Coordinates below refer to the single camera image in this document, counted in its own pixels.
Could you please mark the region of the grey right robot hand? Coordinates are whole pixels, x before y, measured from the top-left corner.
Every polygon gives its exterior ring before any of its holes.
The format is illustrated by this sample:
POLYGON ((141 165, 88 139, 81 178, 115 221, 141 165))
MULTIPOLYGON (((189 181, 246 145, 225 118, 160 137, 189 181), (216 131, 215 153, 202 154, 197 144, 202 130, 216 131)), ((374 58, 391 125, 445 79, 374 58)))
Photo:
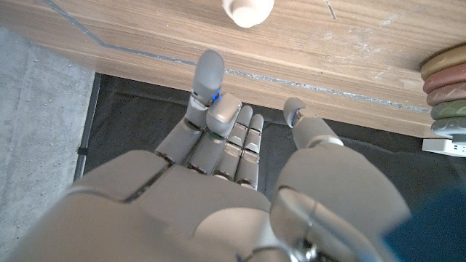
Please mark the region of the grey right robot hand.
POLYGON ((296 151, 272 197, 258 190, 263 118, 221 91, 204 52, 185 116, 155 151, 76 180, 10 261, 395 261, 384 233, 406 201, 301 100, 283 109, 296 151))

